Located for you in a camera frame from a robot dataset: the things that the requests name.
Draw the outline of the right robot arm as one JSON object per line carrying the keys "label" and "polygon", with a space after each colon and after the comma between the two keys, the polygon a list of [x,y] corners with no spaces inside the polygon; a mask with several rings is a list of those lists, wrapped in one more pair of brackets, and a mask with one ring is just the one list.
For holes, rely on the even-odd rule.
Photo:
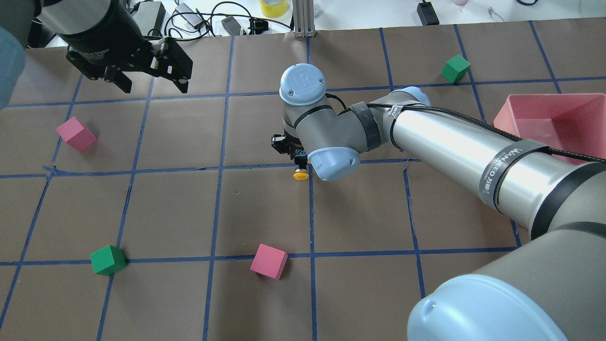
{"label": "right robot arm", "polygon": [[323,181],[351,174],[382,144],[413,157],[526,227],[531,241],[440,285],[412,309],[409,341],[603,341],[605,161],[573,165],[548,145],[433,107],[417,87],[340,114],[318,67],[281,76],[279,153],[309,162]]}

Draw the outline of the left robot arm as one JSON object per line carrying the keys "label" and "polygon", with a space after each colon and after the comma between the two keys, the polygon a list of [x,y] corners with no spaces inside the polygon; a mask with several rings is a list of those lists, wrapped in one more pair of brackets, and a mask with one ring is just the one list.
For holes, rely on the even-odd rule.
{"label": "left robot arm", "polygon": [[67,60],[86,78],[102,79],[124,93],[127,72],[167,79],[187,93],[193,61],[173,37],[145,38],[118,0],[3,0],[1,2],[1,106],[13,95],[26,62],[33,19],[68,45]]}

